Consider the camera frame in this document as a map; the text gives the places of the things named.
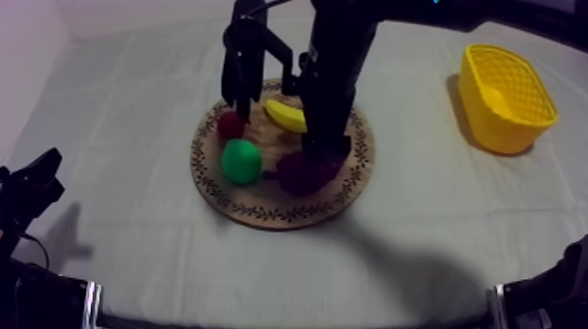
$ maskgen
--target toy banana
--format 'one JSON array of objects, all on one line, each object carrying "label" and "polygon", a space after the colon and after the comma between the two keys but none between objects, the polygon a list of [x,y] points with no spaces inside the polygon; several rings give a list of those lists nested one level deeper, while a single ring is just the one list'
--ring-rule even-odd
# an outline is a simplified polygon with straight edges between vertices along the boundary
[{"label": "toy banana", "polygon": [[305,114],[301,109],[291,108],[279,101],[268,100],[266,103],[268,115],[285,130],[306,132]]}]

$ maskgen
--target round wooden tray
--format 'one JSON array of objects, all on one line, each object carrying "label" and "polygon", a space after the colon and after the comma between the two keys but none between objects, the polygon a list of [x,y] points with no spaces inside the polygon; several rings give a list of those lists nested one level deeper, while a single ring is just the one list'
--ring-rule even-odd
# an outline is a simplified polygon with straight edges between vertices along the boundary
[{"label": "round wooden tray", "polygon": [[[265,171],[273,172],[283,155],[301,150],[301,135],[275,125],[264,110],[268,99],[302,108],[297,97],[282,95],[281,88],[279,79],[264,82],[261,100],[252,104],[251,124],[243,136],[259,147]],[[366,117],[354,108],[346,129],[352,138],[351,154],[337,178],[318,192],[307,197],[292,196],[274,180],[260,179],[248,186],[230,184],[220,168],[224,142],[216,132],[219,117],[229,110],[232,109],[224,101],[219,101],[206,113],[194,135],[191,156],[196,187],[206,201],[229,218],[252,228],[304,228],[348,207],[368,183],[375,159],[374,136]]]}]

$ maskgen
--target yellow basket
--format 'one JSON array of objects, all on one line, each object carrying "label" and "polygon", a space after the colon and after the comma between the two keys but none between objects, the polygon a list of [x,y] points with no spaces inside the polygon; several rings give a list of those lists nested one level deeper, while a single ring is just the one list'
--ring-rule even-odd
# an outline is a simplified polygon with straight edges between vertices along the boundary
[{"label": "yellow basket", "polygon": [[473,137],[490,151],[524,151],[557,122],[556,108],[531,64],[494,45],[465,49],[459,93]]}]

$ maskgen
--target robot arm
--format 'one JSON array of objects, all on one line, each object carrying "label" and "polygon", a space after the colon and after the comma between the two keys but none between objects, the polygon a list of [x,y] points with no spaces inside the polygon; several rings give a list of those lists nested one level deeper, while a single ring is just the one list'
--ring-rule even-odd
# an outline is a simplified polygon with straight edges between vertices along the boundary
[{"label": "robot arm", "polygon": [[588,46],[588,27],[579,15],[522,0],[311,0],[316,9],[309,50],[300,56],[300,77],[291,75],[292,51],[267,29],[265,10],[248,15],[263,0],[238,0],[224,42],[227,57],[222,94],[249,119],[250,100],[258,101],[263,81],[263,53],[283,64],[283,93],[299,95],[308,133],[303,150],[312,158],[346,158],[344,136],[355,97],[355,83],[384,20],[432,25],[468,32],[487,20],[524,28],[574,46]]}]

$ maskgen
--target white tablecloth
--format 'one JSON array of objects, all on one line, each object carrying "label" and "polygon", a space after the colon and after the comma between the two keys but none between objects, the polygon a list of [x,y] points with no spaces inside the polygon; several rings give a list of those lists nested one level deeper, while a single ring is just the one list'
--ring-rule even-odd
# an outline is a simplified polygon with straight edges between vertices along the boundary
[{"label": "white tablecloth", "polygon": [[[312,10],[295,9],[276,9],[286,14],[269,25],[302,52]],[[50,147],[63,153],[66,194],[30,233],[53,270],[104,284],[105,310],[244,327],[454,319],[588,233],[588,56],[497,24],[469,34],[381,24],[356,99],[375,134],[374,174],[341,219],[268,233],[222,218],[197,192],[189,154],[221,98],[226,25],[203,18],[76,44],[11,157],[17,169]],[[472,42],[528,58],[553,97],[560,122],[529,154],[497,157],[460,133],[452,94]],[[279,76],[266,61],[265,76]],[[42,263],[34,245],[17,255]]]}]

